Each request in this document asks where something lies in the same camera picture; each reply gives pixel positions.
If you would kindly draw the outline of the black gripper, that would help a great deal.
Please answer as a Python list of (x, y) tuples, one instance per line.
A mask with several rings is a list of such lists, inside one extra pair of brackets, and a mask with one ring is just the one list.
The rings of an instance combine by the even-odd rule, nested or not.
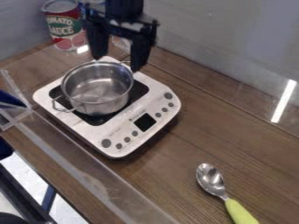
[(147, 64), (155, 46), (157, 20), (144, 13), (144, 0), (98, 0), (84, 3), (90, 55), (98, 60), (108, 54), (108, 37), (132, 39), (131, 70), (135, 73)]

